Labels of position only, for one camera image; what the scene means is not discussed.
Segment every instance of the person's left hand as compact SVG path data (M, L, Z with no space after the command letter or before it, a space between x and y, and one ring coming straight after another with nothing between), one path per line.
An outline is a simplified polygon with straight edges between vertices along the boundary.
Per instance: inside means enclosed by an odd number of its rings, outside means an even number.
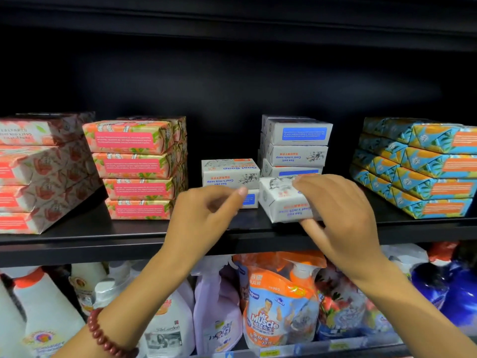
M247 193L246 187L226 186L192 188L180 193L161 250L187 264L195 264L229 227Z

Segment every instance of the beaded bracelet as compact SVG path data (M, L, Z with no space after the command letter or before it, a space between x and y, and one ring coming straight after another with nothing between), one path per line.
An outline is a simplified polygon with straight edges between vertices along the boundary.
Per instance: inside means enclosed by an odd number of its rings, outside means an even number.
M92 337L96 339L96 343L99 346L103 346L104 351L109 352L111 356L116 358L135 358L139 354L139 348L134 348L130 351L127 351L123 348L120 348L116 343L111 342L107 336L104 335L103 330L100 329L98 323L98 315L101 313L103 308L95 309L91 312L88 317L88 328L92 333Z

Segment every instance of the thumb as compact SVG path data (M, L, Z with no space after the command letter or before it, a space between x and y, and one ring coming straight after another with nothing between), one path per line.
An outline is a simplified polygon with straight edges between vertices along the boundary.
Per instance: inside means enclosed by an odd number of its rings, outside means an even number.
M248 188L240 187L236 189L219 209L210 215L213 223L226 230L229 227L230 221L237 214L237 211L242 207L244 199L247 197Z
M300 221L300 225L308 236L312 238L313 242L318 246L321 252L325 255L328 255L328 253L331 252L330 240L328 239L328 236L326 236L323 228L318 225L318 222L313 219L305 219Z

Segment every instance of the red label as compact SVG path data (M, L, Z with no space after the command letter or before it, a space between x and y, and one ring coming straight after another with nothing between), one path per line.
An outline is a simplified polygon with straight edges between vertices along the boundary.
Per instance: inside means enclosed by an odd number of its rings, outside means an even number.
M165 217L163 205L117 205L116 213L119 217Z
M0 230L27 230L28 225L20 216L0 217Z
M477 147L477 132L457 132L452 141L454 147Z
M438 182L432 187L431 195L469 194L473 185L472 182Z
M477 172L477 158L449 158L444 162L444 172Z
M460 213L462 208L464 208L463 202L428 203L422 213L424 215Z
M98 147L154 148L152 133L144 132L94 132Z
M10 162L0 162L0 179L12 179L14 177Z
M18 202L11 195L11 193L0 193L0 208L1 207L18 207Z
M160 172L159 160L145 159L103 159L104 169L108 173L150 173Z
M164 195L165 183L117 183L115 192L123 196Z

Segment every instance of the hand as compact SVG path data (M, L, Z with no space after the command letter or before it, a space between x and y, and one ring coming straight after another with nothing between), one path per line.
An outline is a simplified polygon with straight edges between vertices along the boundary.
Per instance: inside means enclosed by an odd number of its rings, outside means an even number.
M301 175L293 186L315 207L326 227L312 219L302 220L301 226L353 282L368 279L385 263L373 209L353 181L337 175Z
M229 227L247 193L246 187L226 186L192 188L180 193L161 250L192 268Z

